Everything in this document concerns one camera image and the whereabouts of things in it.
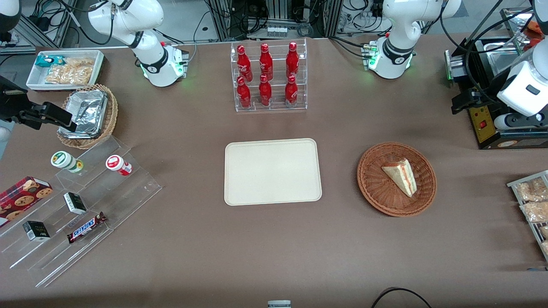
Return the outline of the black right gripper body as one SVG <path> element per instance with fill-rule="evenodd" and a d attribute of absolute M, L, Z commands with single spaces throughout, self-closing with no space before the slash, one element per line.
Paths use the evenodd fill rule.
<path fill-rule="evenodd" d="M 4 76 L 0 77 L 0 119 L 20 123 L 20 113 L 30 109 L 27 90 L 20 88 Z"/>

